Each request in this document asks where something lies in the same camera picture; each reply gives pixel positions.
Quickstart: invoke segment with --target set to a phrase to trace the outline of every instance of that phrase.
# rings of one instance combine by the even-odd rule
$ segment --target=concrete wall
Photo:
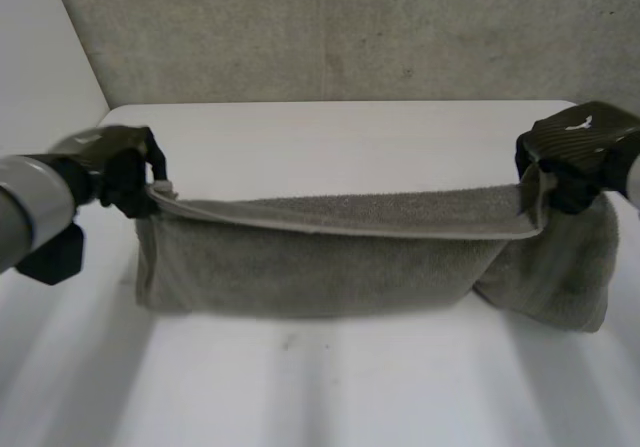
[[[640,0],[63,0],[112,106],[598,98],[640,111]]]

